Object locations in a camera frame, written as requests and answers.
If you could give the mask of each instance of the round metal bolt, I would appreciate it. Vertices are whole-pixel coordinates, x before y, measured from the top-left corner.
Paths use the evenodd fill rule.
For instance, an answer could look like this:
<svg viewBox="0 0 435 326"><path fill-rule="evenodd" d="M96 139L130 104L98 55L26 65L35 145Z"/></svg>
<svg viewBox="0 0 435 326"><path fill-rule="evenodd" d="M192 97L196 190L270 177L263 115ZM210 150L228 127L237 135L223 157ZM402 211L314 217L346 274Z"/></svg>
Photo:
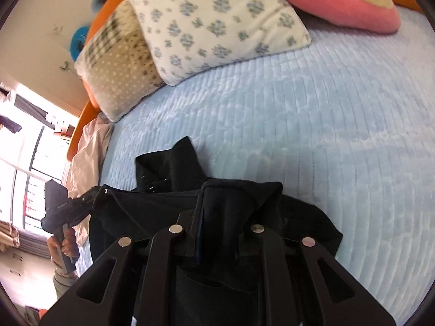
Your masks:
<svg viewBox="0 0 435 326"><path fill-rule="evenodd" d="M183 227L181 225L179 225L179 224L174 224L174 225L171 225L169 227L169 231L172 234L178 234L178 233L181 233L183 231Z"/></svg>
<svg viewBox="0 0 435 326"><path fill-rule="evenodd" d="M128 236L123 236L122 238L119 238L118 244L119 246L125 248L126 246L129 246L131 244L131 239Z"/></svg>
<svg viewBox="0 0 435 326"><path fill-rule="evenodd" d="M313 247L316 245L316 241L313 238L310 238L309 236L302 239L302 244L304 244L307 247Z"/></svg>
<svg viewBox="0 0 435 326"><path fill-rule="evenodd" d="M251 225L251 230L254 232L254 233L262 233L262 232L264 232L265 231L265 228L264 228L264 226L262 226L261 224L254 224L254 225Z"/></svg>

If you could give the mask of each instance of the mattress cover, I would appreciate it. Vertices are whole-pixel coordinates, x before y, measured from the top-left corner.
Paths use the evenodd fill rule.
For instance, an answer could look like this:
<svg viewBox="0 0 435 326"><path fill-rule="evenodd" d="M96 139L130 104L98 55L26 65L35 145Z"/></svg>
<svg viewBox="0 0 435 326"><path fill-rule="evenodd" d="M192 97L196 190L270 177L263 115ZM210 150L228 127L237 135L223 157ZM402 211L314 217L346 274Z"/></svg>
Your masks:
<svg viewBox="0 0 435 326"><path fill-rule="evenodd" d="M303 15L310 47L165 86L116 124L101 183L134 188L137 155L189 136L206 174L281 181L326 212L337 260L403 325L435 279L435 33L399 12L391 36Z"/></svg>

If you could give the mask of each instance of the beige polka dot pillow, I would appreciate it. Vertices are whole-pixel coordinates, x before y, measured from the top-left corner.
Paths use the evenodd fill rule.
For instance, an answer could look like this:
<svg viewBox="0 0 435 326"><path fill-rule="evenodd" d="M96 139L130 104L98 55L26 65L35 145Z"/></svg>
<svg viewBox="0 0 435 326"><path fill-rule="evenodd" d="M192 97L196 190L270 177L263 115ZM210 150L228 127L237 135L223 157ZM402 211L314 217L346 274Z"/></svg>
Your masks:
<svg viewBox="0 0 435 326"><path fill-rule="evenodd" d="M128 0L86 44L75 67L92 89L101 111L113 122L165 84Z"/></svg>

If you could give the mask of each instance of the white pillow with blue flowers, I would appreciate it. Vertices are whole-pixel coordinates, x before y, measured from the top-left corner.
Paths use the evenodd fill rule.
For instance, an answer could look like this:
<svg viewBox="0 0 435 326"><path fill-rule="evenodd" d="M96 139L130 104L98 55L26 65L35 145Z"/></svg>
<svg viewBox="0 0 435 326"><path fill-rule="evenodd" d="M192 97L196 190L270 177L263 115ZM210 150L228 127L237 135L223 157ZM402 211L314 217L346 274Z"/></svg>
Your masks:
<svg viewBox="0 0 435 326"><path fill-rule="evenodd" d="M310 35L286 0L130 0L162 79L299 49Z"/></svg>

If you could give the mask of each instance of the hand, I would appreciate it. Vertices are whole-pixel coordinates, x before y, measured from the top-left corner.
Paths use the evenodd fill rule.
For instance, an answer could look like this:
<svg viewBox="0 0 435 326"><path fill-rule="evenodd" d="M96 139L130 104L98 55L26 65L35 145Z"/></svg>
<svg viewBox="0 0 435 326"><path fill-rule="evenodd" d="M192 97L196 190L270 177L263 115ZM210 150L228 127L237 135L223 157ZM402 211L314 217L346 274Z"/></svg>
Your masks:
<svg viewBox="0 0 435 326"><path fill-rule="evenodd" d="M50 255L53 257L53 261L58 265L62 266L62 263L59 260L59 255L57 253L57 248L62 247L62 252L69 257L79 257L79 247L76 243L76 234L75 230L72 228L68 228L65 233L65 239L62 244L57 240L55 236L51 236L47 239L48 251Z"/></svg>

